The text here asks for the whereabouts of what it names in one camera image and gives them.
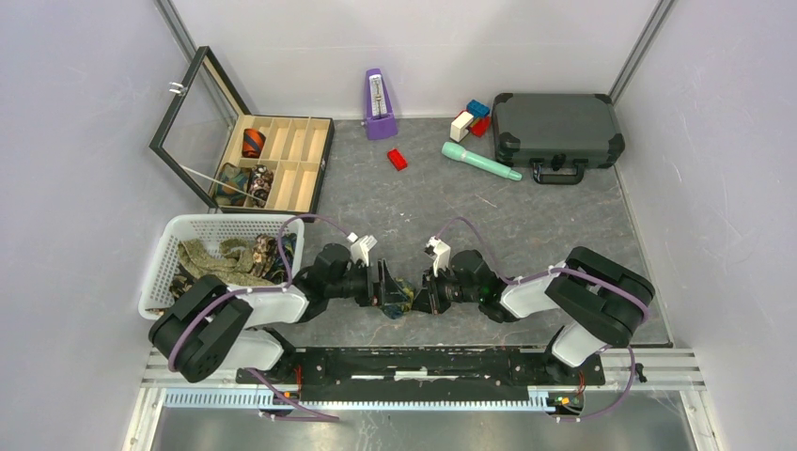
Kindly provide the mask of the navy yellow floral tie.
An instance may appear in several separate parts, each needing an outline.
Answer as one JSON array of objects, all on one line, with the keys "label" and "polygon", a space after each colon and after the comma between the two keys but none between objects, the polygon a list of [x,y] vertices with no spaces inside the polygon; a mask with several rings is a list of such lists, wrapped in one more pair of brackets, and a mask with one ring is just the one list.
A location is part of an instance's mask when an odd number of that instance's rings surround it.
[{"label": "navy yellow floral tie", "polygon": [[399,319],[412,310],[415,287],[403,278],[385,283],[380,309],[390,319]]}]

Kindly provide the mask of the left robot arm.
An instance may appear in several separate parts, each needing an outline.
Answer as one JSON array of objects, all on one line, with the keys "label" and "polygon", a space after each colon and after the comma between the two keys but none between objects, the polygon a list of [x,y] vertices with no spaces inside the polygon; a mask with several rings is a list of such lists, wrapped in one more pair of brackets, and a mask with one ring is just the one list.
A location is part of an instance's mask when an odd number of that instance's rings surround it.
[{"label": "left robot arm", "polygon": [[294,349],[270,325],[308,322],[333,299],[353,299],[396,319],[410,310],[413,296],[414,287],[393,277],[385,260],[357,245],[330,243],[288,288],[237,288],[201,277],[154,322],[148,340],[168,370],[190,383],[248,366],[279,383],[294,373]]}]

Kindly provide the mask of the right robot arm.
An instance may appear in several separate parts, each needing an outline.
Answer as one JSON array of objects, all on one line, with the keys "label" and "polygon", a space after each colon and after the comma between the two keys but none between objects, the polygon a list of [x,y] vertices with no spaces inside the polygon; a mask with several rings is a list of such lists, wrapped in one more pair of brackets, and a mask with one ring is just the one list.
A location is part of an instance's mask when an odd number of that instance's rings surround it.
[{"label": "right robot arm", "polygon": [[432,238],[425,251],[432,263],[414,296],[415,310],[438,315],[453,303],[475,303],[498,323],[549,310],[569,317],[542,359],[555,383],[570,381],[594,354],[628,347],[655,296],[647,278],[584,246],[543,272],[513,279],[500,276],[475,249],[452,253]]}]

